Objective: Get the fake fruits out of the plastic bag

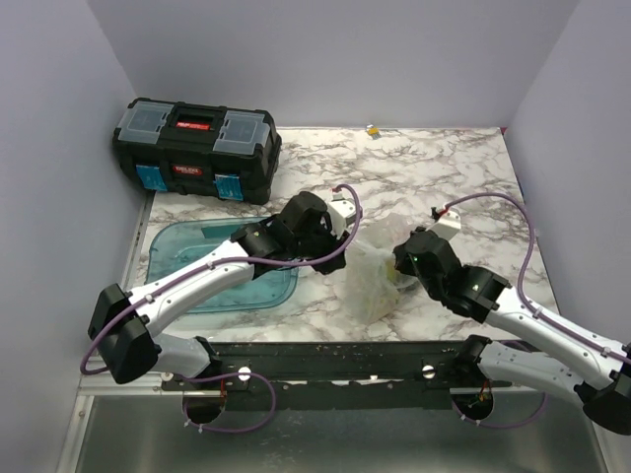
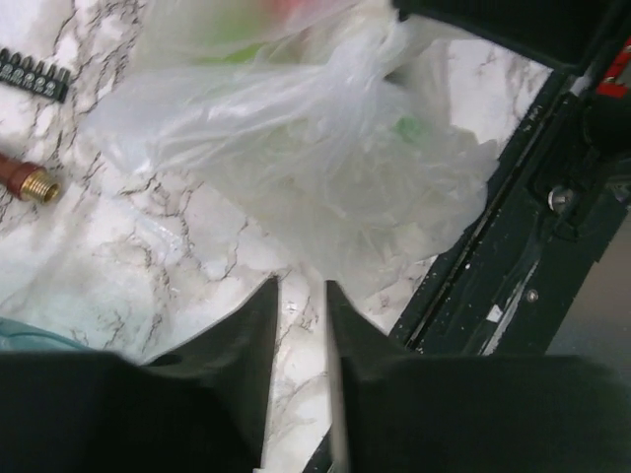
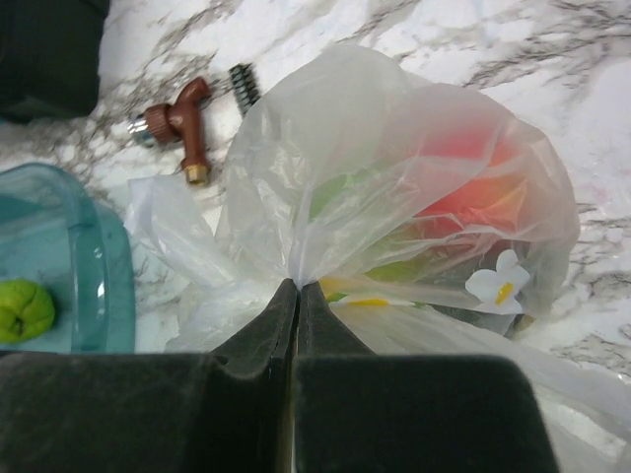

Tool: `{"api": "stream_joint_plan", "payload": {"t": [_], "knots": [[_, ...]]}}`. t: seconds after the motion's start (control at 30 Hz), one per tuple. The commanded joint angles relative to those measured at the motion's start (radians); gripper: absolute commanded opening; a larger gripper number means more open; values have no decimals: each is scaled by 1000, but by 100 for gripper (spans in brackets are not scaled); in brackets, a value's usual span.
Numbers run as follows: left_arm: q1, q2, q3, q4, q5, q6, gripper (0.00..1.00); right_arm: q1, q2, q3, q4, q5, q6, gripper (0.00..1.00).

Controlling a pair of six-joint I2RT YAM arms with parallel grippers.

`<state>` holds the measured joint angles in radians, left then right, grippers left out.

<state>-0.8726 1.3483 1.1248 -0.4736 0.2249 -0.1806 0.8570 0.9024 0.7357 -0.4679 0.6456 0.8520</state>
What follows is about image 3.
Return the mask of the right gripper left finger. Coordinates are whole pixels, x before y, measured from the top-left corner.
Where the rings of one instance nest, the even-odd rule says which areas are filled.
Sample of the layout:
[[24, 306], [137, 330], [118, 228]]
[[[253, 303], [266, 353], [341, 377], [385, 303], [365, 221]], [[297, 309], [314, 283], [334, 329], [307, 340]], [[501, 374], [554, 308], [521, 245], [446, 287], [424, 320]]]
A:
[[1, 356], [5, 472], [287, 472], [299, 293], [199, 353]]

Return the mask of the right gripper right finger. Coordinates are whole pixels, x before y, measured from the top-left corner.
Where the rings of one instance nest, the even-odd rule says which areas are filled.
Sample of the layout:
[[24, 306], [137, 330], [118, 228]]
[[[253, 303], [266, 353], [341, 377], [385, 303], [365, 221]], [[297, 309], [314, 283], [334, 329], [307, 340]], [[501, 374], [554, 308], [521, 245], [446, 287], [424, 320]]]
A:
[[533, 390], [486, 355], [380, 356], [301, 291], [293, 364], [300, 472], [555, 472]]

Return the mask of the translucent white plastic bag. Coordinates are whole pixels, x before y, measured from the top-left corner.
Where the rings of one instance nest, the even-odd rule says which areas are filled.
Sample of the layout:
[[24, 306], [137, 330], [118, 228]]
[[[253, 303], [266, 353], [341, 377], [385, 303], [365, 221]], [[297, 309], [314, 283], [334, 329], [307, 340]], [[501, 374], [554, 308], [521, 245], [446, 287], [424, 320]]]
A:
[[[514, 118], [527, 157], [528, 222], [514, 234], [470, 228], [439, 238], [415, 215], [459, 178], [423, 183], [436, 158], [419, 140], [461, 121]], [[321, 286], [325, 300], [380, 354], [491, 354], [532, 382], [564, 472], [630, 468], [630, 384], [505, 337], [519, 315], [551, 316], [580, 235], [574, 189], [546, 135], [474, 90], [429, 82], [358, 45], [334, 45], [246, 114], [228, 152], [216, 226], [171, 176], [134, 179], [124, 225], [186, 278], [193, 299], [167, 347], [217, 347], [277, 287]], [[512, 249], [529, 280], [523, 312], [475, 310], [465, 282]]]

